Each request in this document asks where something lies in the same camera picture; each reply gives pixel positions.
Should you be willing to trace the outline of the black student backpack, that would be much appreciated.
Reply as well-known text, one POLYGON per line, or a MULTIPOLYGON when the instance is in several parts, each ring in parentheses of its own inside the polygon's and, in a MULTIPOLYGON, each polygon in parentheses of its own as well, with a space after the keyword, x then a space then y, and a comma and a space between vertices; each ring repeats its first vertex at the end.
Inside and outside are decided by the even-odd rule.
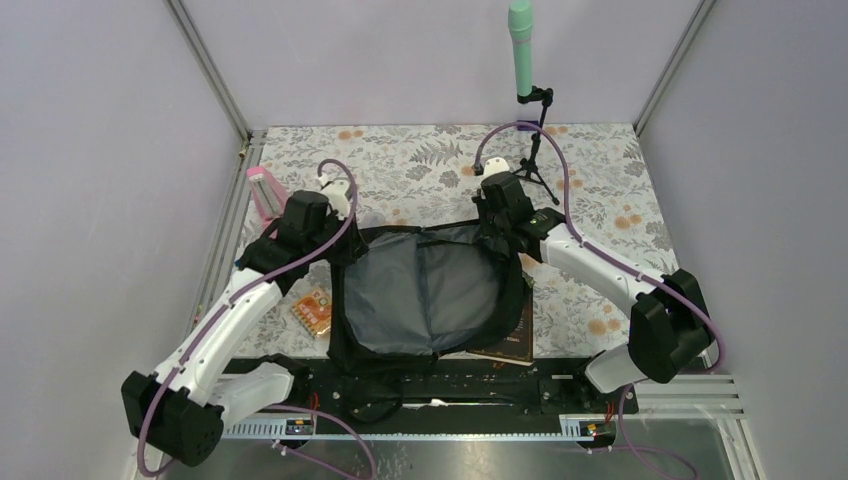
POLYGON ((331 268, 327 355, 341 371, 412 370, 492 346, 519 325, 531 287, 517 252, 477 220, 360 232, 368 250, 331 268))

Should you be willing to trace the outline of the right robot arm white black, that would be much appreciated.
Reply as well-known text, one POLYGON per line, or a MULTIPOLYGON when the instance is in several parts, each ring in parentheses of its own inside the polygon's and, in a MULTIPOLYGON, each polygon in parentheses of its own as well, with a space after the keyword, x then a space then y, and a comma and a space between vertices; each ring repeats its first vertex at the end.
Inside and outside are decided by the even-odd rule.
POLYGON ((509 172, 484 175, 474 202, 485 225, 512 248, 572 275, 627 315, 626 343, 589 360, 573 386, 583 410, 601 410, 627 384, 670 382, 715 342, 703 295, 688 272, 649 273, 595 245, 562 212, 535 208, 509 172))

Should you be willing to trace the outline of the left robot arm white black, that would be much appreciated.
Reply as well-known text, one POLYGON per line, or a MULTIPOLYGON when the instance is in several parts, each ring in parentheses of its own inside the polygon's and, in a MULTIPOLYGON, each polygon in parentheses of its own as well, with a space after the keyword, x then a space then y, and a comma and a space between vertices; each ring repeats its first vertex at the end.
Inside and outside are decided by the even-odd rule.
POLYGON ((244 249, 221 296, 188 337, 151 373, 126 377, 121 397, 143 476, 165 470, 147 465, 150 447, 170 462, 197 466, 226 429, 254 413, 276 404, 288 411, 307 404, 308 381, 281 360, 263 360, 234 380, 220 378, 247 334, 312 263, 355 259, 350 241, 357 205, 356 187, 345 182, 294 192, 282 215, 244 249))

